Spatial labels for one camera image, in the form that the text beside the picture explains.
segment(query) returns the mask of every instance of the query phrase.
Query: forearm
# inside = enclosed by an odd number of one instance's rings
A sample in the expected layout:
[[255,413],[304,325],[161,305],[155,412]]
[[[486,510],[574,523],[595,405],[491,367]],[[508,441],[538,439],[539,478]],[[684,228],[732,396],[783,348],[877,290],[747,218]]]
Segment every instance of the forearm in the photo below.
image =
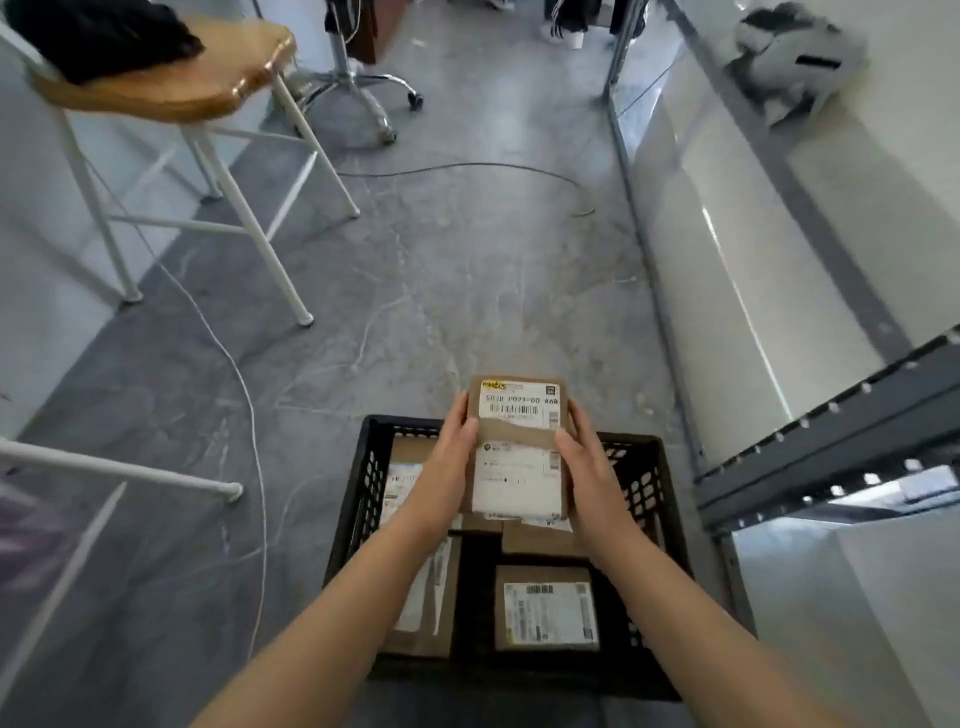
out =
[[843,723],[796,689],[766,649],[639,532],[619,541],[610,577],[631,619],[709,728]]
[[434,545],[397,513],[192,728],[339,725]]

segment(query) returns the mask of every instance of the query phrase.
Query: black cloth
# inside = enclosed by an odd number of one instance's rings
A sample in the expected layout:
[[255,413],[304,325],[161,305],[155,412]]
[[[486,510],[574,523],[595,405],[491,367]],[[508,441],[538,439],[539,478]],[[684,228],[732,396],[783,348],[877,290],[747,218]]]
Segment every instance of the black cloth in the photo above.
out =
[[[632,37],[640,37],[643,29],[647,27],[647,21],[644,15],[646,14],[649,0],[642,0],[642,2],[643,8],[640,10],[640,16],[636,19],[636,27],[634,28]],[[627,6],[629,5],[630,0],[613,0],[613,13],[610,16],[610,34],[612,36],[620,35],[620,27],[623,25],[624,17],[627,14]]]
[[204,45],[148,0],[9,0],[10,27],[71,84],[193,58]]
[[603,0],[543,0],[543,19],[553,17],[554,7],[560,5],[554,25],[571,33],[586,33],[596,23]]

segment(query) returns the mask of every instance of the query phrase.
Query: package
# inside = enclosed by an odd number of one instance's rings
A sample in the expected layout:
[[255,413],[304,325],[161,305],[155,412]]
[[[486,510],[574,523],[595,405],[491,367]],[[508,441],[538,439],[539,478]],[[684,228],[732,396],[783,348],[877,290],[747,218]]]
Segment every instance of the package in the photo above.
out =
[[503,524],[503,552],[586,559],[570,521],[522,519]]
[[493,619],[497,650],[600,649],[586,569],[497,567]]
[[460,537],[447,536],[414,579],[381,652],[449,657],[460,571]]
[[554,430],[569,429],[566,385],[550,377],[484,375],[470,383],[468,413],[480,418],[464,510],[565,519],[569,474]]
[[[380,525],[390,520],[396,510],[413,490],[420,471],[423,470],[433,447],[437,444],[435,437],[402,437],[394,438],[390,451],[390,465],[387,468],[387,482],[383,492],[383,507],[380,510]],[[503,521],[488,519],[479,513],[460,513],[450,524],[451,531],[465,533],[500,533],[503,530]]]

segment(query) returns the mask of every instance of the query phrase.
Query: black plastic crate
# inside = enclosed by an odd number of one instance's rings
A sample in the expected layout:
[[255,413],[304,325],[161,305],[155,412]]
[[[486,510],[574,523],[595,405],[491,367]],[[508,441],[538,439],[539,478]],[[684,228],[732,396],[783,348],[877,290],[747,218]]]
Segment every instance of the black plastic crate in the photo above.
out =
[[[324,584],[376,530],[394,438],[435,438],[442,423],[386,415],[370,415],[364,420]],[[599,435],[637,523],[691,573],[662,441],[646,435]],[[465,534],[450,658],[378,655],[371,677],[680,700],[653,653],[644,646],[613,586],[593,566],[589,570],[600,633],[598,652],[496,652],[493,604],[498,564],[582,566],[583,562],[501,554],[499,535]]]

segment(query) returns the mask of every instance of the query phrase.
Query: finger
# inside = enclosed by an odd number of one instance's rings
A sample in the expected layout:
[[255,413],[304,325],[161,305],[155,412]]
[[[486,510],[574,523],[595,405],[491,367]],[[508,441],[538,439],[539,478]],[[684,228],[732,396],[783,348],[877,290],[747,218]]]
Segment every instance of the finger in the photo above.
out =
[[606,461],[607,451],[604,449],[603,443],[600,442],[596,430],[593,429],[593,422],[590,420],[587,410],[581,407],[572,397],[567,400],[567,404],[570,414],[573,416],[573,423],[577,427],[577,439],[580,440],[580,444],[587,448],[596,462]]
[[467,415],[467,396],[467,390],[464,390],[453,398],[450,411],[446,413],[444,426],[440,428],[440,439],[437,440],[436,449],[444,449],[460,431]]
[[590,469],[590,455],[587,449],[573,439],[569,432],[558,429],[553,436],[557,449],[563,457],[566,466],[570,468],[570,474],[574,481],[582,478],[594,477]]
[[458,467],[467,465],[467,459],[477,441],[477,431],[480,429],[480,421],[475,418],[469,418],[460,431],[450,440],[447,446],[447,452],[453,458]]

